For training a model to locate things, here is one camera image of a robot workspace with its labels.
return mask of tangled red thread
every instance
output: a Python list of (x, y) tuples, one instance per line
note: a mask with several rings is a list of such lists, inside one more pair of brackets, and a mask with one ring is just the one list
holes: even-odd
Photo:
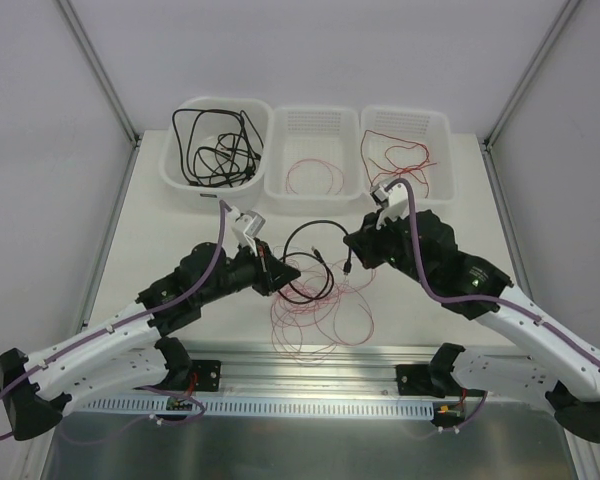
[[(388, 140), (394, 140), (396, 142), (401, 142), (398, 145), (392, 145), (387, 148), (384, 152), (384, 159), (388, 162), (388, 165), (380, 165), (377, 161), (373, 160), (370, 157), (365, 158), (364, 155), (364, 142), (367, 139), (367, 135), (377, 135), (379, 137), (386, 138)], [(397, 150), (414, 150), (421, 149), (424, 152), (424, 160), (415, 165), (407, 165), (407, 166), (399, 166), (396, 165), (396, 161), (393, 160), (389, 153), (394, 149)], [(435, 162), (431, 161), (431, 156), (429, 154), (429, 149), (424, 143), (412, 142), (411, 140), (404, 140), (398, 137), (392, 137), (390, 135), (385, 135), (383, 133), (374, 132), (373, 130), (365, 130), (364, 135), (362, 137), (362, 141), (360, 142), (360, 157), (362, 158), (362, 164), (364, 165), (364, 169), (367, 173), (367, 178), (369, 179), (369, 184), (371, 186), (376, 185), (376, 183), (384, 178), (381, 177), (397, 177), (402, 178), (403, 175), (410, 175), (413, 177), (420, 185), (426, 187), (425, 198), (429, 196), (430, 185), (429, 180), (424, 172), (425, 168), (429, 168), (433, 165), (436, 165)], [(378, 173), (372, 177), (369, 169), (369, 164), (372, 165), (372, 168), (375, 167), (375, 170)]]
[[(336, 263), (327, 264), (334, 275), (344, 277), (343, 266), (345, 260)], [(288, 263), (298, 268), (303, 273), (302, 281), (293, 282), (293, 286), (306, 295), (315, 296), (318, 289), (311, 284), (324, 283), (327, 279), (326, 273), (320, 264), (310, 268), (301, 269), (298, 263), (289, 260)], [(361, 290), (369, 286), (375, 278), (375, 271), (372, 270), (370, 278), (366, 283), (359, 286), (352, 286), (349, 279), (344, 277), (341, 281), (335, 281), (331, 293), (325, 298), (311, 303), (296, 305), (288, 302), (282, 296), (276, 295), (271, 304), (271, 344), (276, 352), (288, 356), (299, 363), (316, 363), (324, 360), (338, 346), (357, 346), (369, 341), (375, 330), (375, 322), (371, 307), (367, 300), (360, 293)], [(290, 300), (303, 300), (297, 292), (294, 292), (289, 286), (282, 290), (282, 293)], [(343, 300), (347, 297), (358, 301), (363, 315), (369, 319), (369, 329), (364, 338), (357, 341), (347, 341), (341, 336), (337, 328), (338, 311)], [(287, 330), (292, 329), (299, 333), (300, 341), (294, 344), (289, 341)], [(312, 329), (324, 339), (322, 346), (316, 350), (310, 350), (304, 343), (304, 331)]]
[(296, 195), (299, 194), (296, 188), (294, 188), (291, 184), (291, 178), (293, 176), (293, 173), (296, 172), (299, 168), (311, 167), (311, 164), (318, 164), (325, 167), (331, 177), (331, 183), (327, 191), (320, 192), (318, 193), (318, 195), (338, 195), (344, 188), (344, 172), (341, 168), (335, 166), (333, 163), (327, 162), (326, 160), (320, 160), (319, 158), (304, 158), (302, 160), (298, 160), (291, 166), (291, 168), (287, 172), (287, 177), (285, 179), (285, 188), (287, 193), (293, 193)]

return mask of white plastic bin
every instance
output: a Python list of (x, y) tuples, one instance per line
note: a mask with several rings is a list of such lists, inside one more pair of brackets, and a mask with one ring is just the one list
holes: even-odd
[[(230, 205), (235, 205), (241, 210), (252, 208), (262, 192), (264, 174), (267, 169), (268, 158), (266, 156), (266, 147), (267, 142), (271, 138), (271, 129), (273, 127), (273, 110), (271, 107), (260, 100), (252, 98), (201, 97), (189, 100), (179, 108), (223, 109), (236, 112), (244, 110), (249, 115), (264, 142), (262, 158), (254, 177), (243, 185), (221, 188), (189, 185), (181, 171), (180, 152), (173, 124), (170, 120), (169, 132), (159, 160), (160, 176), (164, 182), (173, 189), (176, 196), (186, 206), (193, 209), (217, 210), (220, 199), (225, 200)], [(184, 148), (186, 148), (195, 116), (194, 112), (191, 112), (190, 115), (187, 112), (183, 112), (176, 116), (176, 125), (178, 126), (178, 132), (180, 133)], [(204, 121), (200, 121), (199, 126), (196, 127), (192, 142), (192, 151), (201, 145), (215, 146), (218, 135), (235, 131), (237, 125), (238, 123), (232, 117), (209, 115)], [(251, 135), (252, 130), (248, 125), (247, 130), (250, 134), (250, 140), (253, 140), (252, 145), (254, 149), (260, 153), (260, 144), (257, 141), (257, 137), (255, 137), (255, 134)]]
[[(413, 186), (418, 205), (445, 205), (455, 200), (456, 177), (451, 159), (451, 133), (449, 120), (445, 115), (425, 110), (372, 105), (362, 111), (360, 130), (363, 142), (360, 150), (369, 169), (369, 173), (365, 170), (364, 175), (366, 189), (370, 186), (369, 176), (372, 180), (375, 179), (374, 184), (397, 177), (395, 174), (382, 173), (382, 169), (396, 170), (391, 161), (400, 168), (422, 166), (413, 170), (411, 174), (402, 175)], [(425, 163), (427, 150), (429, 162)]]
[(362, 193), (356, 154), (360, 125), (355, 110), (285, 106), (274, 111), (266, 156), (265, 193), (277, 211), (295, 215), (338, 214)]

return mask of white wall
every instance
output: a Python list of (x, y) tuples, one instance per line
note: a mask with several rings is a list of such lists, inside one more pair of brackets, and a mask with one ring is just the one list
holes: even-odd
[(135, 125), (198, 95), (439, 110), (485, 136), (564, 0), (74, 0)]
[(576, 14), (495, 161), (538, 303), (600, 346), (600, 0)]
[(0, 353), (69, 334), (129, 153), (53, 2), (0, 1)]

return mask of white tabletop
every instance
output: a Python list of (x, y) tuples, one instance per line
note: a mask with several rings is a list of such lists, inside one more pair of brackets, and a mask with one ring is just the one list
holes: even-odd
[[(90, 325), (98, 324), (135, 300), (138, 292), (173, 271), (195, 245), (217, 239), (218, 215), (187, 211), (160, 179), (158, 157), (165, 136), (162, 131), (147, 131), (143, 137)], [(453, 226), (460, 249), (487, 258), (513, 278), (478, 141), (474, 135), (453, 135), (451, 147), (458, 177), (457, 202), (435, 213)], [(272, 247), (283, 245), (295, 227), (314, 219), (271, 213), (267, 203), (263, 194), (254, 210), (267, 220), (259, 237)], [(364, 214), (372, 210), (370, 200), (361, 199), (352, 204), (350, 213), (333, 219), (355, 231)], [(294, 244), (306, 250), (315, 245), (327, 260), (339, 260), (346, 255), (342, 235), (332, 227), (311, 227)], [(237, 242), (230, 232), (224, 247), (227, 255), (233, 257)], [(351, 283), (361, 282), (368, 275), (356, 261)], [(365, 345), (438, 346), (443, 342), (467, 346), (511, 345), (500, 335), (443, 309), (425, 295), (419, 284), (388, 266), (379, 268), (373, 283), (361, 293), (375, 320), (375, 331)], [(231, 301), (207, 305), (202, 318), (178, 331), (176, 336), (206, 342), (270, 344), (271, 301), (248, 289), (234, 295)], [(349, 304), (343, 305), (338, 316), (337, 329), (345, 341), (355, 342), (366, 335), (369, 320), (357, 300), (347, 301)], [(306, 344), (328, 343), (319, 335), (311, 335), (305, 332)]]

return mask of perforated metal strip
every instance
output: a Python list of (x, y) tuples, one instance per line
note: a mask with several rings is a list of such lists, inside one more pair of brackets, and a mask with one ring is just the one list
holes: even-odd
[[(119, 395), (94, 401), (82, 412), (182, 415), (167, 407), (167, 396)], [(310, 398), (200, 397), (205, 415), (299, 418), (431, 420), (433, 404), (412, 400), (332, 400)]]

